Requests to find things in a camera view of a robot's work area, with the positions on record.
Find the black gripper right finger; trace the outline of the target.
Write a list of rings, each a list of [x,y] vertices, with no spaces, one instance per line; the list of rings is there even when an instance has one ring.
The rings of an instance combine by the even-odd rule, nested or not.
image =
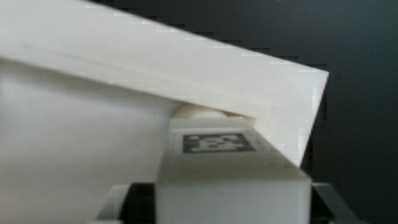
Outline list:
[[[334,186],[312,184],[309,224],[369,224],[355,216]]]

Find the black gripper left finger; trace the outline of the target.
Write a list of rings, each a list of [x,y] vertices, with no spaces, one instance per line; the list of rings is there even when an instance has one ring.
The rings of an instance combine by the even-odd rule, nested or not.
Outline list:
[[[156,224],[154,216],[154,184],[113,185],[94,224]]]

